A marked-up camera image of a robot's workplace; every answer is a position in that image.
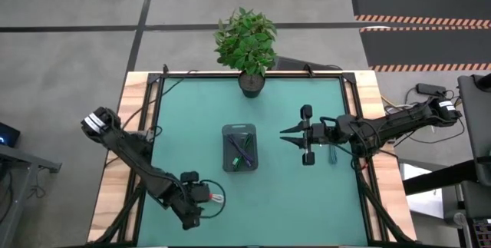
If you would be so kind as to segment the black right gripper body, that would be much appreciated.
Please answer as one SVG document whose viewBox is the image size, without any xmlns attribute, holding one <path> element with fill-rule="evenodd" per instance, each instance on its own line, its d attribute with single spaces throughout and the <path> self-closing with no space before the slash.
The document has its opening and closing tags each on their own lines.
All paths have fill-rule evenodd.
<svg viewBox="0 0 491 248">
<path fill-rule="evenodd" d="M 304 166 L 312 166 L 315 164 L 315 152 L 311 146 L 313 144 L 328 144 L 333 142 L 328 138 L 331 136 L 331 129 L 322 121 L 320 123 L 312 123 L 313 116 L 312 106 L 305 104 L 301 107 L 302 119 L 302 145 L 304 153 L 302 155 L 302 164 Z"/>
</svg>

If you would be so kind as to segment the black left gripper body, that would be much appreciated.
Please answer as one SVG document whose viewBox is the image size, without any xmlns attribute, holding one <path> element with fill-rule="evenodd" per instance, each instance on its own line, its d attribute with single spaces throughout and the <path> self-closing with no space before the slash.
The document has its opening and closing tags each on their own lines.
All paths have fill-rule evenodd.
<svg viewBox="0 0 491 248">
<path fill-rule="evenodd" d="M 180 219 L 184 230 L 189 230 L 200 225 L 200 218 L 204 208 L 201 203 L 210 201 L 210 190 L 207 183 L 199 180 L 196 171 L 184 172 L 180 175 L 183 194 L 180 205 Z"/>
</svg>

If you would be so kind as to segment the dark grey plastic tray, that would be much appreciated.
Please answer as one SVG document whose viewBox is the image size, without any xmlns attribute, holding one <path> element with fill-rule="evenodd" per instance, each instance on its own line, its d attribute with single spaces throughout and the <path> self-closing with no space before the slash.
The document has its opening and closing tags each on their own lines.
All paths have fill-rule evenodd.
<svg viewBox="0 0 491 248">
<path fill-rule="evenodd" d="M 227 124 L 222 127 L 225 172 L 249 172 L 259 166 L 256 128 L 254 124 Z"/>
</svg>

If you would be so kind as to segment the black plant pot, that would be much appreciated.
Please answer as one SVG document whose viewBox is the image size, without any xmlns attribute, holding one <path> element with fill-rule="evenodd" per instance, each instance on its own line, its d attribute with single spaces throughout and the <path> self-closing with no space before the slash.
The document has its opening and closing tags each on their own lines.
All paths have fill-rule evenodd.
<svg viewBox="0 0 491 248">
<path fill-rule="evenodd" d="M 256 98 L 265 86 L 265 78 L 261 74 L 247 74 L 243 71 L 239 75 L 238 83 L 247 98 Z"/>
</svg>

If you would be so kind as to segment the teal table mat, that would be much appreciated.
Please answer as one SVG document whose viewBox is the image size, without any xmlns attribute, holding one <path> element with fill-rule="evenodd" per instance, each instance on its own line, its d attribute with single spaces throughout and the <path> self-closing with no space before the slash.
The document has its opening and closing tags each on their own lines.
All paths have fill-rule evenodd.
<svg viewBox="0 0 491 248">
<path fill-rule="evenodd" d="M 301 246 L 367 242 L 349 146 L 329 160 L 329 148 L 314 147 L 315 164 L 280 138 L 295 126 L 300 108 L 314 118 L 345 112 L 335 78 L 270 78 L 260 95 L 246 98 L 235 78 L 168 78 L 160 105 L 152 164 L 173 174 L 196 171 L 212 181 L 226 203 L 205 203 L 197 228 L 184 230 L 171 210 L 147 198 L 140 246 Z M 249 172 L 222 168 L 222 127 L 254 124 L 259 166 Z"/>
</svg>

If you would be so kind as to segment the green leafy plant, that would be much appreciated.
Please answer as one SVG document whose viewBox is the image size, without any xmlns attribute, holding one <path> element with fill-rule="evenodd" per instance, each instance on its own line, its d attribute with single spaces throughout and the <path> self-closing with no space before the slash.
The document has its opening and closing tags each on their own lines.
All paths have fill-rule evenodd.
<svg viewBox="0 0 491 248">
<path fill-rule="evenodd" d="M 246 74 L 265 75 L 275 65 L 277 56 L 273 43 L 277 29 L 262 12 L 239 7 L 224 24 L 218 21 L 218 30 L 213 34 L 216 42 L 217 62 Z"/>
</svg>

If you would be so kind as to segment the black power adapter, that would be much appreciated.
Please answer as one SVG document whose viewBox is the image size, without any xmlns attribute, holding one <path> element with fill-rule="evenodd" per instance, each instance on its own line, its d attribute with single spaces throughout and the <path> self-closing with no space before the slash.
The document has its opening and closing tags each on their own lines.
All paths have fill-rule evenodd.
<svg viewBox="0 0 491 248">
<path fill-rule="evenodd" d="M 425 94 L 429 96 L 444 96 L 447 92 L 445 87 L 434 84 L 418 83 L 416 84 L 415 88 L 418 94 Z"/>
</svg>

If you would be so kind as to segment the black floor beam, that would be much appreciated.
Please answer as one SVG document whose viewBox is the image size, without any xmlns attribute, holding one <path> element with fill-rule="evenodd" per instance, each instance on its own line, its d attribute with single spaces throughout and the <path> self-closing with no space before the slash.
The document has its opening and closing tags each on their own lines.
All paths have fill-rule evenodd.
<svg viewBox="0 0 491 248">
<path fill-rule="evenodd" d="M 422 174 L 404 180 L 404 192 L 406 195 L 423 193 L 442 187 L 453 186 L 463 181 L 477 181 L 475 164 L 468 160 L 440 170 Z"/>
</svg>

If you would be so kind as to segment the black hazard-striped floor mat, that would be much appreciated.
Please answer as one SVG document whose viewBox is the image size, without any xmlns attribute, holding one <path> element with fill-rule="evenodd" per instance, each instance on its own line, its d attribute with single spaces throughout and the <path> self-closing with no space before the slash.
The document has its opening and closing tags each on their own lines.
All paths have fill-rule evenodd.
<svg viewBox="0 0 491 248">
<path fill-rule="evenodd" d="M 376 72 L 491 71 L 491 28 L 362 28 L 368 67 Z"/>
<path fill-rule="evenodd" d="M 358 21 L 491 26 L 491 0 L 352 0 Z"/>
</svg>

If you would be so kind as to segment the grey equipment cart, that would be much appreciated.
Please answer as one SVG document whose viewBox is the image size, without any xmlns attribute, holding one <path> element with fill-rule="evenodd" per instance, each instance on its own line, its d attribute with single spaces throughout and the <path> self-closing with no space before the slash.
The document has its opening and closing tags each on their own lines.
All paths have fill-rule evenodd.
<svg viewBox="0 0 491 248">
<path fill-rule="evenodd" d="M 446 179 L 461 187 L 464 208 L 456 200 L 443 208 L 443 218 L 462 226 L 467 219 L 491 217 L 491 73 L 458 78 L 472 160 L 450 166 Z"/>
</svg>

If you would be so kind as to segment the grey metal stand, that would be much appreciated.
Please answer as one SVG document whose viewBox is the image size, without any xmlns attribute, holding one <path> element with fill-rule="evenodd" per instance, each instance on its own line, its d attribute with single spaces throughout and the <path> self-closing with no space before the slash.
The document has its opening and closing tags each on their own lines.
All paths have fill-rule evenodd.
<svg viewBox="0 0 491 248">
<path fill-rule="evenodd" d="M 57 173 L 62 163 L 56 163 L 41 157 L 28 154 L 22 150 L 9 146 L 0 145 L 0 178 L 9 171 L 19 169 L 17 176 L 12 176 L 12 183 L 8 184 L 8 205 L 5 215 L 0 216 L 0 248 L 8 248 L 13 240 L 19 220 L 28 199 L 31 186 L 34 185 L 39 168 Z"/>
</svg>

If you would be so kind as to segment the blue crate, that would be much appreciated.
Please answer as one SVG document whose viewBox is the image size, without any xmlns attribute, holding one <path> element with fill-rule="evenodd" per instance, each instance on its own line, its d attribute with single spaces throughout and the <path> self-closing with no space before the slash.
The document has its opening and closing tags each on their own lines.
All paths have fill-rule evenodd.
<svg viewBox="0 0 491 248">
<path fill-rule="evenodd" d="M 491 248 L 491 220 L 474 220 L 473 232 L 477 248 Z"/>
</svg>

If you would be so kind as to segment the black monitor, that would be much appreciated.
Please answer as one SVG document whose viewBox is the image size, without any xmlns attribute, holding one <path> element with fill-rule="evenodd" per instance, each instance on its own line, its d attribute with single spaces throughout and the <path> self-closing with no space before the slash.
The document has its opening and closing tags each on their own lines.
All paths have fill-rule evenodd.
<svg viewBox="0 0 491 248">
<path fill-rule="evenodd" d="M 20 135 L 19 130 L 0 122 L 0 145 L 15 147 Z"/>
</svg>

